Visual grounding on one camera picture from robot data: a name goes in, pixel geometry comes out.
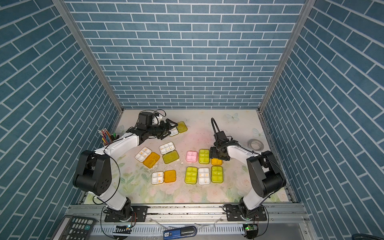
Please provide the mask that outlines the clear pillbox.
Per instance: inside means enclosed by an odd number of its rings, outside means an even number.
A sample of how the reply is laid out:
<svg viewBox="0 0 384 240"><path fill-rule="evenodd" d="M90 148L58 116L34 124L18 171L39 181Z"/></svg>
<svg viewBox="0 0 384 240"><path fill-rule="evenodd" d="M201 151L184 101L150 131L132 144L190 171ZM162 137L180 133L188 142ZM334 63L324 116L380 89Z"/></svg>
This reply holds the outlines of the clear pillbox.
<svg viewBox="0 0 384 240"><path fill-rule="evenodd" d="M199 168L198 169L198 183L199 185L209 185L210 180L210 169L209 168Z"/></svg>

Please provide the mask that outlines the pink pillbox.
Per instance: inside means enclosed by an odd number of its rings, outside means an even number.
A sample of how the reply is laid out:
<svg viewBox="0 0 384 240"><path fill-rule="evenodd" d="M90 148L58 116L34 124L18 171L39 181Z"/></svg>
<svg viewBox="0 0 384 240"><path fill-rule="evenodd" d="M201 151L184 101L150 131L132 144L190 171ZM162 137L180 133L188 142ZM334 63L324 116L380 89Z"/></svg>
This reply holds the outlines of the pink pillbox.
<svg viewBox="0 0 384 240"><path fill-rule="evenodd" d="M187 151L186 161L188 163L196 163L198 161L198 152L196 152L196 151Z"/></svg>

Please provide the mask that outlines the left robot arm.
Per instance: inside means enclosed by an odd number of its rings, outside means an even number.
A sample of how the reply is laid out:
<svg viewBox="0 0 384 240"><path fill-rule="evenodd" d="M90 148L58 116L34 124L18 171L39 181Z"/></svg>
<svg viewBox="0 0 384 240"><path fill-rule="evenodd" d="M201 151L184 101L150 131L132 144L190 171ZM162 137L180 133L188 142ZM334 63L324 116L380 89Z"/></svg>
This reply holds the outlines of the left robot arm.
<svg viewBox="0 0 384 240"><path fill-rule="evenodd" d="M113 186L111 161L117 163L117 158L123 153L141 145L151 137L163 140L177 126L178 123L169 119L161 120L156 125L152 120L142 119L107 146L95 151L83 151L79 156L73 185L82 191L94 194L107 206L107 214L116 221L131 221L133 218L131 200L118 192L118 186Z"/></svg>

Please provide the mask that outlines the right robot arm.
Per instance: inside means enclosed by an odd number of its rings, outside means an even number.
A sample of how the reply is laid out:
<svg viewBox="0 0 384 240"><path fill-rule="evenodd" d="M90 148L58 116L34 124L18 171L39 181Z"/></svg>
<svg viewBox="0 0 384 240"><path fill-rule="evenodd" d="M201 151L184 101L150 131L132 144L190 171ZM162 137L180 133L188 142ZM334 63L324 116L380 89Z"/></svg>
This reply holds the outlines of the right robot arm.
<svg viewBox="0 0 384 240"><path fill-rule="evenodd" d="M235 207L243 219L253 219L256 209L270 197L286 186L286 178L271 151L257 153L242 147L238 141L229 139L223 131L214 133L214 146L210 157L223 161L232 159L247 165L252 188Z"/></svg>

